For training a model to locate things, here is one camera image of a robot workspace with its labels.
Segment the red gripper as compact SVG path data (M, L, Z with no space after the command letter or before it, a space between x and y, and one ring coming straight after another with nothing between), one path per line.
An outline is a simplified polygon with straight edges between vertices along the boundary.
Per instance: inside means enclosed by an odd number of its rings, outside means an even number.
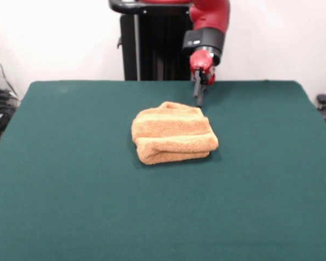
M213 54L207 50L196 50L190 56L190 69L195 81L193 97L196 99L196 106L202 107L207 90L206 85L211 85L215 82Z

